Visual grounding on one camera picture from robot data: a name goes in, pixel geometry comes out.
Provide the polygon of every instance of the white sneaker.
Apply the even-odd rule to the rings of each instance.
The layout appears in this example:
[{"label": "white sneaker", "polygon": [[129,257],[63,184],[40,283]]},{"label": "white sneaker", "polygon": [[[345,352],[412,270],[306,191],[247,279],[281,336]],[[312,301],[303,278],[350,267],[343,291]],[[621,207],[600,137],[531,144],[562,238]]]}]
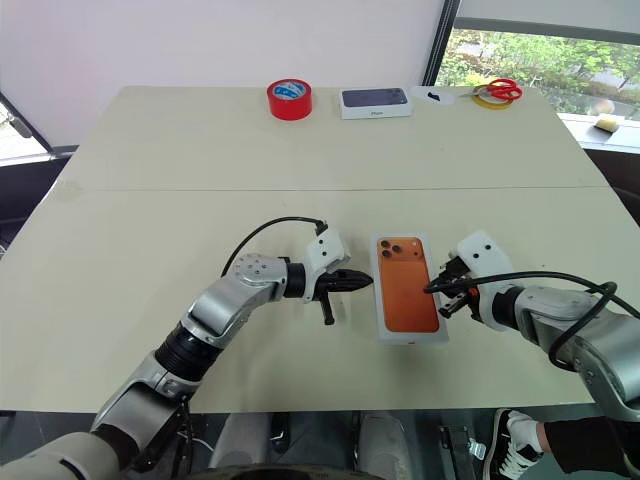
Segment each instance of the white sneaker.
[{"label": "white sneaker", "polygon": [[513,432],[510,429],[510,418],[531,420],[530,417],[515,410],[501,408],[496,412],[493,423],[493,440],[487,458],[484,460],[482,480],[517,480],[520,476],[535,465],[542,458],[532,445],[525,444],[517,449]]}]

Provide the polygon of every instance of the phone box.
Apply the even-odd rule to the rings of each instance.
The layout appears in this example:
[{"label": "phone box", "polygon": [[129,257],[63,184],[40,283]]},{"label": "phone box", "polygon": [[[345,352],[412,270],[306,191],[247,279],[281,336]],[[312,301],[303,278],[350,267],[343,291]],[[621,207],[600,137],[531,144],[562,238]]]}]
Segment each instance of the phone box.
[{"label": "phone box", "polygon": [[[383,299],[383,287],[382,287],[382,278],[381,278],[381,259],[382,256],[379,253],[379,248],[382,247],[381,243],[383,239],[394,237],[394,238],[416,238],[422,243],[422,251],[424,253],[424,261],[426,263],[427,272],[429,275],[429,279],[433,279],[437,276],[437,270],[434,269],[431,263],[431,250],[429,248],[429,242],[427,240],[427,236],[424,233],[374,233],[371,236],[370,241],[370,255],[371,255],[371,272],[373,274],[373,286],[375,290],[376,297],[376,313],[377,313],[377,323],[378,323],[378,338],[383,343],[395,344],[395,345],[411,345],[411,344],[443,344],[449,341],[449,335],[447,334],[447,325],[445,323],[444,317],[438,313],[438,309],[440,308],[440,298],[438,295],[433,295],[434,307],[435,307],[435,315],[438,319],[438,327],[434,332],[426,333],[426,332],[412,332],[412,331],[394,331],[390,328],[389,324],[385,321],[385,309],[384,309],[384,299]],[[404,252],[398,253],[398,255],[411,255],[412,252]],[[426,287],[429,280],[424,278],[424,284],[419,280],[416,284],[416,289],[420,291]]]},{"label": "phone box", "polygon": [[408,117],[413,112],[411,97],[404,88],[340,90],[338,101],[343,120]]}]

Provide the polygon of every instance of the black cable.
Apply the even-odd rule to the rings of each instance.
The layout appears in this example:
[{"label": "black cable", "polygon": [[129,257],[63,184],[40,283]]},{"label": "black cable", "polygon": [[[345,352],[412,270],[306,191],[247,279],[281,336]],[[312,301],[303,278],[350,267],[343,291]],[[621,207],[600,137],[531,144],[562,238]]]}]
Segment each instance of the black cable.
[{"label": "black cable", "polygon": [[267,223],[264,223],[264,224],[260,225],[253,232],[251,232],[249,235],[247,235],[246,238],[244,240],[242,240],[242,242],[240,242],[240,244],[236,247],[236,249],[233,251],[233,253],[229,257],[229,260],[227,260],[227,263],[225,264],[224,268],[222,269],[222,275],[221,276],[224,277],[227,274],[227,272],[229,271],[229,268],[231,267],[231,264],[233,263],[233,260],[236,258],[236,256],[240,252],[240,250],[242,250],[242,248],[249,242],[249,240],[251,240],[253,237],[255,237],[258,233],[260,233],[265,228],[270,227],[271,225],[274,225],[274,224],[280,223],[280,222],[307,222],[307,223],[313,223],[316,226],[316,235],[320,235],[322,232],[324,232],[327,229],[326,222],[324,220],[318,220],[316,218],[309,218],[309,217],[280,217],[280,218],[274,218],[273,220],[270,220]]},{"label": "black cable", "polygon": [[[454,280],[451,283],[443,284],[443,285],[435,285],[433,287],[427,287],[424,289],[425,293],[437,293],[443,292],[444,290],[451,290],[452,288],[466,288],[466,287],[475,287],[476,285],[482,285],[484,283],[493,283],[493,282],[502,282],[504,280],[517,280],[519,278],[558,278],[560,280],[566,280],[568,282],[577,283],[584,287],[587,287],[589,290],[593,292],[600,293],[601,295],[605,295],[607,293],[607,289],[601,287],[597,283],[593,283],[585,278],[578,277],[576,275],[571,275],[569,273],[562,272],[547,272],[544,270],[531,270],[526,272],[514,272],[514,273],[502,273],[499,275],[489,275],[487,277],[479,277],[479,278],[471,278],[468,280]],[[610,299],[613,303],[617,304],[624,310],[626,310],[629,315],[632,317],[636,317],[640,319],[640,312],[629,305],[624,300],[613,295]]]},{"label": "black cable", "polygon": [[184,478],[186,475],[191,473],[191,468],[193,466],[193,422],[191,420],[191,411],[189,408],[189,400],[184,399],[180,403],[180,410],[183,415],[183,423],[180,426],[180,429],[184,428],[184,432],[178,430],[179,433],[184,433],[185,437],[182,435],[178,435],[178,444],[176,446],[176,453],[173,457],[173,465],[171,467],[171,476],[169,478],[178,479]]},{"label": "black cable", "polygon": [[558,368],[562,370],[567,370],[569,372],[575,372],[575,368],[573,365],[561,362],[558,360],[558,352],[564,346],[567,341],[573,337],[578,331],[583,329],[591,320],[593,320],[596,315],[598,315],[602,309],[606,306],[609,301],[613,298],[613,294],[616,292],[618,286],[614,282],[607,282],[600,285],[606,293],[602,295],[600,300],[598,300],[593,307],[591,307],[587,312],[580,317],[576,323],[571,325],[567,330],[565,330],[562,335],[555,339],[555,341],[551,344],[549,348],[549,361]]}]

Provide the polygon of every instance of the black pants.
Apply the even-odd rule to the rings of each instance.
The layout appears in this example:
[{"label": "black pants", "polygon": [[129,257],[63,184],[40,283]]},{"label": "black pants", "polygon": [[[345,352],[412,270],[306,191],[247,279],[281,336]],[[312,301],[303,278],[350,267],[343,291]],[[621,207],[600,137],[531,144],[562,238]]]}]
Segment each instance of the black pants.
[{"label": "black pants", "polygon": [[629,476],[622,450],[605,417],[544,424],[551,452],[565,473],[578,470]]}]

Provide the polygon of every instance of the scissors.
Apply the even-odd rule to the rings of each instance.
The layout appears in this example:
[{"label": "scissors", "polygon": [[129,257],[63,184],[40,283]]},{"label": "scissors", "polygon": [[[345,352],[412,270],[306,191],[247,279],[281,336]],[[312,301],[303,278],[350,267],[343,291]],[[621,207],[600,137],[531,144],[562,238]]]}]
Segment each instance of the scissors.
[{"label": "scissors", "polygon": [[517,100],[522,96],[522,90],[516,82],[508,78],[498,78],[489,82],[486,88],[492,97],[500,100]]},{"label": "scissors", "polygon": [[[486,85],[475,87],[471,92],[465,93],[461,97],[472,97],[480,106],[500,110],[522,97],[522,89],[509,78],[497,78]],[[485,100],[492,97],[502,101]]]},{"label": "scissors", "polygon": [[500,100],[517,100],[522,96],[522,89],[518,87],[516,82],[509,78],[496,78],[487,85],[480,85],[472,92],[461,95],[462,97],[474,97],[482,95],[483,97],[495,97]]}]

